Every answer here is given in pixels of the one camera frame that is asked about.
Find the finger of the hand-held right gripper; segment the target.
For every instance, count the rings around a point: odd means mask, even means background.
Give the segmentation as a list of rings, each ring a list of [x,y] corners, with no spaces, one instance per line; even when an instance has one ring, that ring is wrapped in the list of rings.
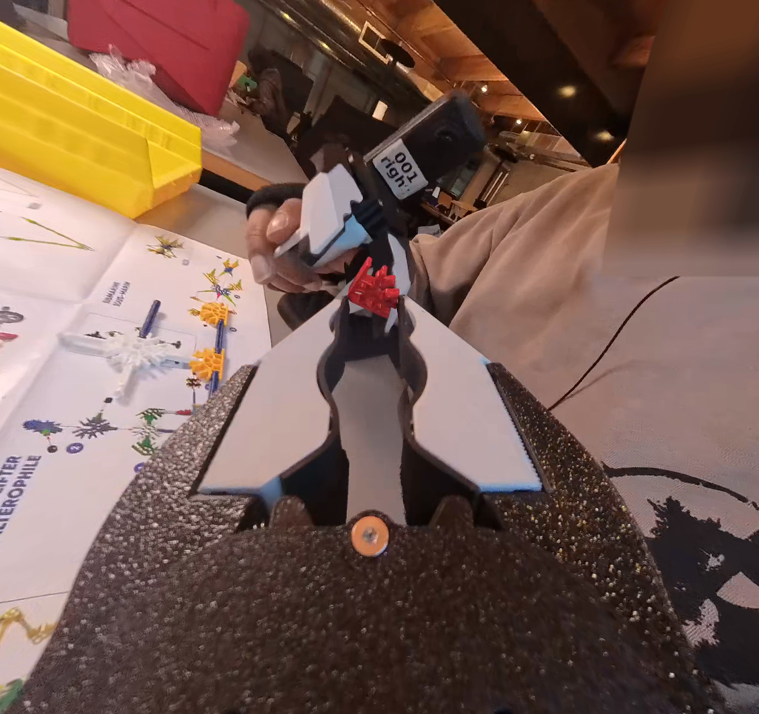
[[[355,274],[352,276],[348,286],[368,256],[371,256],[373,259],[374,268],[372,269],[372,273],[378,271],[381,266],[387,266],[388,273],[395,276],[395,285],[401,292],[399,301],[410,292],[413,279],[413,264],[410,260],[407,241],[396,237],[393,233],[389,233],[362,247],[354,259],[356,264],[358,261],[361,261],[361,265],[352,267]],[[388,320],[363,311],[350,302],[349,311],[351,314],[368,316],[370,318],[373,336],[392,334],[398,321],[398,305],[396,310],[391,312]]]

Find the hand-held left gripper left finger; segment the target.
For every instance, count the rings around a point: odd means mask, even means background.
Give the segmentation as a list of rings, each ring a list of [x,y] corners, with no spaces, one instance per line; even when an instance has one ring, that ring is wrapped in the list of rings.
[[[349,320],[335,299],[254,366],[223,425],[199,495],[346,496],[349,463],[332,396]]]

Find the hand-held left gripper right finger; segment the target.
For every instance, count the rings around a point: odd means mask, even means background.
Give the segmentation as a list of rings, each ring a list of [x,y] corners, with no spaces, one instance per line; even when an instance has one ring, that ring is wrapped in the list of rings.
[[[474,492],[542,492],[492,363],[409,297],[398,302],[397,326],[416,447]]]

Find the red toy connector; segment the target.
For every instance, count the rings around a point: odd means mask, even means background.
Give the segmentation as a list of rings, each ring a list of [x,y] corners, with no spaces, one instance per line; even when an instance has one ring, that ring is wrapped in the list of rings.
[[[361,310],[388,320],[397,308],[401,292],[387,266],[381,266],[375,273],[373,268],[373,259],[368,256],[348,286],[347,299]]]

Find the blue rod orange connector assembly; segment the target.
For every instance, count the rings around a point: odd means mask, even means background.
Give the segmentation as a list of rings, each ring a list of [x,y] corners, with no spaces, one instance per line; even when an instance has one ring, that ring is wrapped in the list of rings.
[[[213,330],[213,344],[195,350],[191,360],[193,384],[204,386],[208,397],[216,394],[223,380],[225,368],[226,336],[229,330],[230,309],[225,303],[200,303],[199,308],[191,310],[191,315],[198,318],[204,326]]]

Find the person's right forearm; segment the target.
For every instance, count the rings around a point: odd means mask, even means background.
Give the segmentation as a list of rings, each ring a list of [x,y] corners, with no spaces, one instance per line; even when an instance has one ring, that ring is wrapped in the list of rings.
[[[526,337],[567,300],[618,177],[618,163],[576,171],[417,235],[410,299],[485,354]]]

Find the person's right hand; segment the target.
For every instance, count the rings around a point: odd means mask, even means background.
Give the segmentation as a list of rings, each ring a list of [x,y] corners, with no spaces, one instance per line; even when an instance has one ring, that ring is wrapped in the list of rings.
[[[283,245],[300,227],[301,200],[290,198],[278,208],[262,206],[248,217],[245,240],[253,279],[261,286],[283,293],[318,292],[329,274],[343,274],[356,249],[350,249],[328,264],[312,269],[298,255],[275,257]]]

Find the white connector rod assembly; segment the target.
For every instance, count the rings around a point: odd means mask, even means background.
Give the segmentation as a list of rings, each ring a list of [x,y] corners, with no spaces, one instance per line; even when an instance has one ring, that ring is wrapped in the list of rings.
[[[118,377],[111,397],[122,399],[134,378],[146,370],[191,367],[191,354],[182,348],[180,341],[168,342],[153,335],[160,307],[160,300],[153,301],[143,323],[136,330],[113,331],[102,337],[60,332],[59,343],[79,355],[106,360]]]

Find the clear plastic wrap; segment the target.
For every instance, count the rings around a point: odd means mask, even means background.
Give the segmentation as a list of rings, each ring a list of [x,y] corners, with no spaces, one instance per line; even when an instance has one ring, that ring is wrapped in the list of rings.
[[[157,84],[157,68],[151,62],[128,61],[113,45],[109,46],[108,53],[89,53],[89,59],[105,79],[198,127],[204,148],[223,149],[236,144],[238,123],[194,112],[175,102]]]

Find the printed instruction sheet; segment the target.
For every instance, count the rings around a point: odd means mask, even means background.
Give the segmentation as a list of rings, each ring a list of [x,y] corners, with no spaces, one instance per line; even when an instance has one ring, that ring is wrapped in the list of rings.
[[[193,356],[213,330],[200,303],[230,309],[223,377],[271,347],[264,292],[214,247],[2,171],[2,712],[19,698],[83,560],[121,494],[208,400],[191,369],[140,373],[114,399],[104,359],[60,332],[136,330]]]

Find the red bag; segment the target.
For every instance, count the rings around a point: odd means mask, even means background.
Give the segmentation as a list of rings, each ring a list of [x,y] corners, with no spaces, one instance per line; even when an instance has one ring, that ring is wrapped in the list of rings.
[[[66,16],[71,45],[150,63],[155,84],[172,101],[212,116],[250,25],[234,0],[67,0]]]

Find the yellow parts bin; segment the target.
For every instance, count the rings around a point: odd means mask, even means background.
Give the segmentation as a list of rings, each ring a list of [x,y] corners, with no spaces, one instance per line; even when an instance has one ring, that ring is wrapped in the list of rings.
[[[1,166],[136,219],[199,182],[201,132],[2,24]]]

